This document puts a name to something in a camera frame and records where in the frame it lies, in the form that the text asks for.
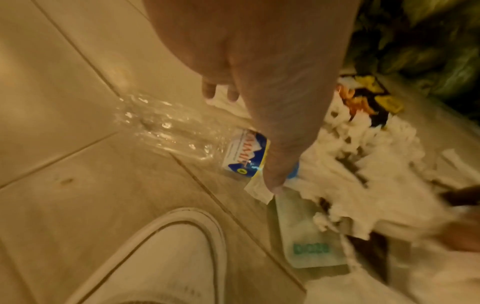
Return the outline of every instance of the bottle label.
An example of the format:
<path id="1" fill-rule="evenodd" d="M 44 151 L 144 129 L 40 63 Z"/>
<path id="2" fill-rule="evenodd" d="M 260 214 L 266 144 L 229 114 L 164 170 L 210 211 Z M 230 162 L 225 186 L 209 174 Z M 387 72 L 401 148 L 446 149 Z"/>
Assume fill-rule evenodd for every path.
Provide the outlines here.
<path id="1" fill-rule="evenodd" d="M 269 143 L 262 134 L 238 129 L 230 141 L 222 167 L 252 177 L 263 166 L 268 146 Z"/>

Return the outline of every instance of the tile floor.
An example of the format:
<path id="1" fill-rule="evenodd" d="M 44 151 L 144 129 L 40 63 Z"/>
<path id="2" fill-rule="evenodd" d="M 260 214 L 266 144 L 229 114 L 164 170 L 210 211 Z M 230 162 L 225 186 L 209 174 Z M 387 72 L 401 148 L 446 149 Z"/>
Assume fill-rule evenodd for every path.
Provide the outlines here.
<path id="1" fill-rule="evenodd" d="M 163 47 L 140 0 L 2 1 L 0 65 L 2 302 L 61 304 L 135 231 L 182 206 L 225 231 L 230 303 L 302 303 L 306 280 L 346 271 L 290 268 L 275 206 L 244 193 L 245 180 L 152 154 L 113 123 L 132 90 L 208 111 L 199 76 Z M 412 104 L 433 154 L 458 145 L 479 162 L 474 136 Z"/>

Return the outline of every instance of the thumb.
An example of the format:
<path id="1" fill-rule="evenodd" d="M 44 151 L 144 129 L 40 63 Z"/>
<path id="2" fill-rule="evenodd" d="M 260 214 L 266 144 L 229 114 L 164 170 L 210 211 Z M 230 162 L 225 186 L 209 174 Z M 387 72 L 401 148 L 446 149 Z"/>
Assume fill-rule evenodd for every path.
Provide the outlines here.
<path id="1" fill-rule="evenodd" d="M 305 148 L 285 147 L 272 142 L 263 168 L 265 185 L 273 194 L 279 194 L 287 176 L 293 171 Z"/>

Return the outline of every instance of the clear plastic bottle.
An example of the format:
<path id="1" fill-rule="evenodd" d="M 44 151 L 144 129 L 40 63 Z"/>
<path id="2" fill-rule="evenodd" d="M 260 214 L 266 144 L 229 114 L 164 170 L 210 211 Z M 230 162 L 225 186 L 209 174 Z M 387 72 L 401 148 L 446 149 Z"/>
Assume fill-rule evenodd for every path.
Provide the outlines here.
<path id="1" fill-rule="evenodd" d="M 127 95 L 122 120 L 153 150 L 163 150 L 252 177 L 263 167 L 269 141 L 253 130 L 145 94 Z M 298 166 L 289 175 L 295 177 Z"/>

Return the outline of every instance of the white shoe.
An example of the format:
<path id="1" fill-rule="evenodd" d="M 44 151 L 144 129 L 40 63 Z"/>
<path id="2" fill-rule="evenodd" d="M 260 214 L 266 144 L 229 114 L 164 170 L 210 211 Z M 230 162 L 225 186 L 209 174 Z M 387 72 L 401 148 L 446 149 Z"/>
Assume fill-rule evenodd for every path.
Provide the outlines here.
<path id="1" fill-rule="evenodd" d="M 226 271 L 217 221 L 177 209 L 137 232 L 66 304 L 223 304 Z"/>

